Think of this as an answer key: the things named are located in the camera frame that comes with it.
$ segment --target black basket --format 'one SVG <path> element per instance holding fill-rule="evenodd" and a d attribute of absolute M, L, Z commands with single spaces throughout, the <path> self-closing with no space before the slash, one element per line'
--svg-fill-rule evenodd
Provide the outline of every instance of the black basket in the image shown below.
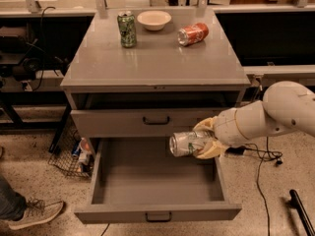
<path fill-rule="evenodd" d="M 72 151 L 80 139 L 78 131 L 69 117 L 48 164 L 57 167 L 66 177 L 91 178 L 94 166 L 93 157 L 90 156 L 89 164 L 84 165 L 78 161 L 78 157 L 72 155 Z"/>

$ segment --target pants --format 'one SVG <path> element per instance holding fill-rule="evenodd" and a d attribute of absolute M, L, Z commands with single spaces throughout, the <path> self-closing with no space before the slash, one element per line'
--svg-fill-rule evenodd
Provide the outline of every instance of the pants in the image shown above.
<path fill-rule="evenodd" d="M 0 219 L 20 219 L 23 217 L 26 208 L 26 198 L 16 193 L 0 174 Z"/>

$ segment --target gray cabinet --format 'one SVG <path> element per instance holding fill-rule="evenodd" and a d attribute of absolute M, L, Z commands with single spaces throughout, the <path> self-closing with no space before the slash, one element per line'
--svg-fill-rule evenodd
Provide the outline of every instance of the gray cabinet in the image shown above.
<path fill-rule="evenodd" d="M 118 11 L 95 15 L 62 82 L 94 151 L 91 192 L 75 209 L 84 223 L 222 220 L 241 210 L 228 200 L 219 158 L 175 158 L 168 140 L 240 103 L 248 79 L 212 10 L 167 11 L 172 21 L 161 31 L 136 23 L 132 49 L 120 46 Z M 195 22 L 211 36 L 178 46 L 176 29 Z"/>

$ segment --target white bowl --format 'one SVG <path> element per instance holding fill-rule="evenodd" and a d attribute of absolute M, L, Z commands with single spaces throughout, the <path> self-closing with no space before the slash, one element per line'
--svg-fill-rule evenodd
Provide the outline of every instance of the white bowl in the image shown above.
<path fill-rule="evenodd" d="M 137 20 L 147 30 L 162 30 L 171 17 L 167 12 L 163 11 L 147 11 L 140 13 Z"/>

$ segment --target shoe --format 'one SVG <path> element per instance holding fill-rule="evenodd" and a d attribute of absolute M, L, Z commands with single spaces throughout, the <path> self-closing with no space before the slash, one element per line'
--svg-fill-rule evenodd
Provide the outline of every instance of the shoe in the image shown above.
<path fill-rule="evenodd" d="M 18 221 L 9 221 L 9 227 L 12 230 L 20 230 L 36 224 L 46 223 L 60 212 L 63 207 L 63 201 L 60 200 L 37 200 L 30 199 L 27 202 L 27 209 L 23 218 Z"/>

